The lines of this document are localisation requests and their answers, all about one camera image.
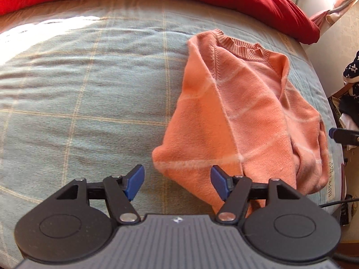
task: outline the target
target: orange sweater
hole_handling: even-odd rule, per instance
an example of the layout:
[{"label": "orange sweater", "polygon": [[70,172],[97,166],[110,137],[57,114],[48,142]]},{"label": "orange sweater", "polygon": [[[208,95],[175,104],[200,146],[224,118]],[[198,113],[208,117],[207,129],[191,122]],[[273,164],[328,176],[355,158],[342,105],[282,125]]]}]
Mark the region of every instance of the orange sweater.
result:
[{"label": "orange sweater", "polygon": [[177,108],[152,153],[156,169],[215,212],[223,203],[211,185],[212,165],[253,182],[281,178],[303,194],[323,188],[324,124],[288,81],[288,58],[220,30],[192,37],[188,48]]}]

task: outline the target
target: white cloth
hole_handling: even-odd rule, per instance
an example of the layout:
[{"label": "white cloth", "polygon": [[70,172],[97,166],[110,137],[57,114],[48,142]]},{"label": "white cloth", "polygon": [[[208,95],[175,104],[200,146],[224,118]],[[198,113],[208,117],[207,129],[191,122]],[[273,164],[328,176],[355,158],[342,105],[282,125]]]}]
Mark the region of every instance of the white cloth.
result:
[{"label": "white cloth", "polygon": [[[341,115],[341,117],[339,118],[339,122],[343,126],[343,128],[345,128],[345,129],[359,130],[358,126],[355,124],[353,119],[349,115],[347,115],[345,113],[343,113]],[[353,149],[353,148],[356,148],[356,147],[357,146],[355,146],[355,145],[349,145],[349,144],[346,146],[347,150],[350,150],[350,149]]]}]

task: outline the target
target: gray gripper base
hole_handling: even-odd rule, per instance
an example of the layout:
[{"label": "gray gripper base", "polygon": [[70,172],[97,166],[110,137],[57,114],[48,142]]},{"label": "gray gripper base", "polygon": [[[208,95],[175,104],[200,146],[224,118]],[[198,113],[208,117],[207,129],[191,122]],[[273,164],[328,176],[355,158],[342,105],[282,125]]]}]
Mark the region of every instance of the gray gripper base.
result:
[{"label": "gray gripper base", "polygon": [[292,266],[265,259],[236,228],[208,215],[148,215],[138,225],[120,227],[112,241],[85,260],[65,265],[24,260],[17,269],[338,269],[329,259]]}]

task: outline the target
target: bed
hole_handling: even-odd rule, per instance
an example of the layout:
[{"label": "bed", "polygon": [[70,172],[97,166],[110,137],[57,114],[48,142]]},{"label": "bed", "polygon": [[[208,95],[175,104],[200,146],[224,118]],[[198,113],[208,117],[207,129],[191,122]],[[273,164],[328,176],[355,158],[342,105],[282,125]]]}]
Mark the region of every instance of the bed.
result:
[{"label": "bed", "polygon": [[[141,163],[141,215],[211,213],[154,169],[151,152],[181,92],[186,41],[215,28],[286,54],[290,81],[335,126],[301,45],[239,12],[192,0],[65,0],[0,17],[0,267],[22,259],[17,220],[74,178],[101,181]],[[317,204],[342,194],[341,146],[329,139],[329,152],[330,181],[308,196]]]}]

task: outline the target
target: black cable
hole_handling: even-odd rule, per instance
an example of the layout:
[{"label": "black cable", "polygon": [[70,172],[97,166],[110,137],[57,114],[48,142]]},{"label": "black cable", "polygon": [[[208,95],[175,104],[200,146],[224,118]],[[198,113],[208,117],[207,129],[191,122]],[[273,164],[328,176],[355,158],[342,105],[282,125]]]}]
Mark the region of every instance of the black cable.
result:
[{"label": "black cable", "polygon": [[347,256],[337,252],[333,254],[333,259],[345,263],[359,264],[359,257]]},{"label": "black cable", "polygon": [[348,202],[356,202],[356,201],[359,201],[359,198],[352,198],[352,199],[333,201],[333,202],[321,204],[321,205],[319,205],[319,207],[323,208],[323,207],[332,206],[332,205],[336,205],[336,204],[342,204],[342,203],[348,203]]}]

